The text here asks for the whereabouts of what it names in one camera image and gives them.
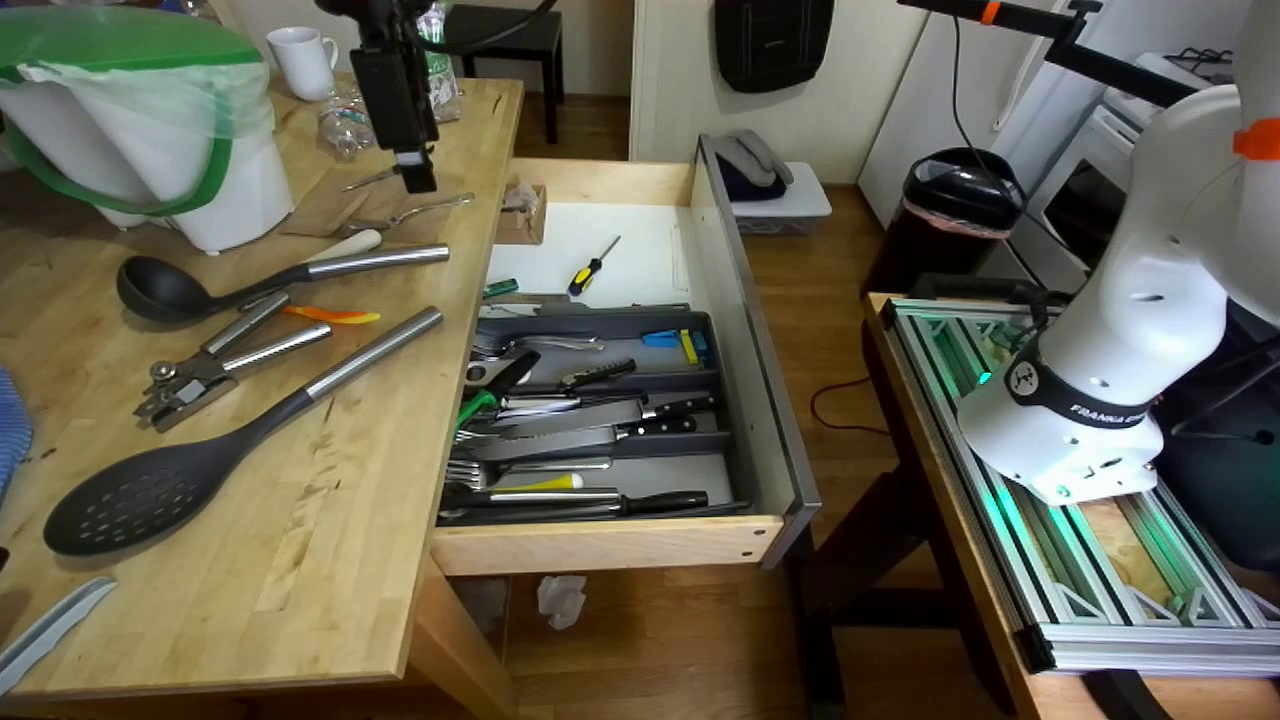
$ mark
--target floor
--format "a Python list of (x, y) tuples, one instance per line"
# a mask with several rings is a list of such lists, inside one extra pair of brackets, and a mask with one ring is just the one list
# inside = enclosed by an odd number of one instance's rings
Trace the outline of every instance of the floor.
[[(525, 104), (517, 157), (624, 159), (624, 104), (566, 101), (563, 138), (538, 134), (538, 95)], [(761, 303), (823, 493), (814, 540), (895, 462), (860, 369), (855, 282), (876, 260), (880, 228), (851, 189), (832, 189), (832, 220), (803, 237), (747, 237)], [(890, 585), (934, 585), (910, 554)], [(791, 602), (779, 571), (615, 571), (589, 580), (574, 628), (552, 633), (533, 611), (537, 580), (510, 585), (502, 636), (525, 720), (589, 716), (803, 716)], [(849, 716), (999, 716), (968, 670), (956, 633), (835, 633)]]

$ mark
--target black spatula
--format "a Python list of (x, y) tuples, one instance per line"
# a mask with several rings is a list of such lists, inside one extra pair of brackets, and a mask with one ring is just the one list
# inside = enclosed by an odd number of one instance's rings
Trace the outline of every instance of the black spatula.
[(263, 417), (229, 437), (157, 449), (89, 476), (51, 507), (44, 545), (61, 554), (101, 554), (143, 545), (192, 518), (261, 440), (268, 440), (278, 425), (311, 409), (345, 380), (425, 337), (433, 324), (441, 324), (435, 308), (416, 311), (412, 319), (372, 338), (364, 350), (338, 359), (333, 373), (296, 389)]

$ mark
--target white robot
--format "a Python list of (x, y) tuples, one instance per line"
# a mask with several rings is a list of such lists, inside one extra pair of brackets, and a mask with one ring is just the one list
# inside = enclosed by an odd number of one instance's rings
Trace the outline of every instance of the white robot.
[(1280, 324), (1280, 0), (1253, 5), (1236, 89), (1142, 131), (1103, 263), (1005, 380), (960, 398), (960, 437), (1045, 502), (1148, 493), (1165, 449), (1148, 404), (1214, 350), (1226, 300)]

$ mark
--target black cable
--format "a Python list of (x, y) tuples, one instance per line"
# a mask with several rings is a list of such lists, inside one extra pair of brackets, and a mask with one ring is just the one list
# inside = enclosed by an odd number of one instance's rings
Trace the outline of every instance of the black cable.
[[(953, 27), (956, 27), (956, 43), (953, 43), (953, 122), (956, 122), (964, 147), (973, 150), (975, 167), (987, 172), (992, 179), (999, 179), (999, 176), (987, 167), (983, 150), (973, 143), (973, 134), (968, 134), (968, 129), (964, 129), (964, 115), (960, 115), (960, 57), (964, 57), (960, 14), (953, 14)], [(1027, 204), (1032, 204), (1027, 189), (1016, 179), (1016, 172), (1009, 172), (1009, 179), (1010, 179), (1010, 192), (1016, 192), (1016, 198), (1018, 198), (1018, 213), (1027, 213)]]
[(820, 398), (832, 395), (832, 392), (843, 392), (843, 389), (860, 389), (866, 384), (872, 375), (860, 375), (860, 380), (843, 380), (843, 384), (823, 384), (820, 392), (809, 395), (809, 417), (820, 425), (820, 426), (832, 426), (832, 430), (872, 430), (872, 437), (888, 437), (888, 426), (876, 426), (876, 425), (832, 425), (823, 419), (820, 410)]

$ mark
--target wooden workbench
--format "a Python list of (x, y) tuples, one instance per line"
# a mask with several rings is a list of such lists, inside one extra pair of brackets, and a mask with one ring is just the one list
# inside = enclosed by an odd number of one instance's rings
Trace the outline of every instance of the wooden workbench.
[[(433, 214), (433, 237), (398, 233), (395, 245), (447, 245), (447, 263), (298, 288), (317, 303), (376, 308), (384, 324), (252, 369), (230, 395), (162, 437), (130, 419), (149, 369), (194, 350), (229, 317), (181, 333), (130, 326), (115, 300), (118, 260), (166, 255), (229, 290), (323, 245), (277, 233), (213, 260), (162, 228), (115, 233), (28, 176), (0, 179), (0, 362), (34, 417), (30, 461), (0, 507), (13, 553), (0, 639), (89, 574), (115, 574), (115, 591), (14, 701), (337, 686), (421, 670), (477, 716), (506, 711), (502, 667), (427, 540), (517, 115), (518, 85), (477, 80), (463, 115), (441, 129), (435, 179), (477, 198)], [(303, 198), (337, 167), (317, 147), (317, 106), (285, 104), (277, 138)], [(278, 426), (181, 531), (112, 559), (44, 549), (51, 502), (96, 466), (239, 426), (425, 303), (445, 311), (441, 326)]]
[[(888, 338), (888, 296), (866, 296), (862, 356), (890, 426), (898, 466), (880, 476), (866, 496), (838, 518), (838, 529), (800, 563), (809, 620), (866, 615), (872, 585), (918, 545), (933, 549), (946, 585), (945, 611), (960, 625), (975, 670), (992, 701), (1010, 716), (1093, 720), (1106, 716), (1076, 670), (1027, 670), (1018, 657), (1018, 625), (1009, 585), (979, 531), (979, 518), (960, 496), (956, 466), (926, 419), (926, 398), (910, 384), (907, 356)], [(1142, 679), (1168, 716), (1280, 716), (1280, 686), (1273, 679)]]

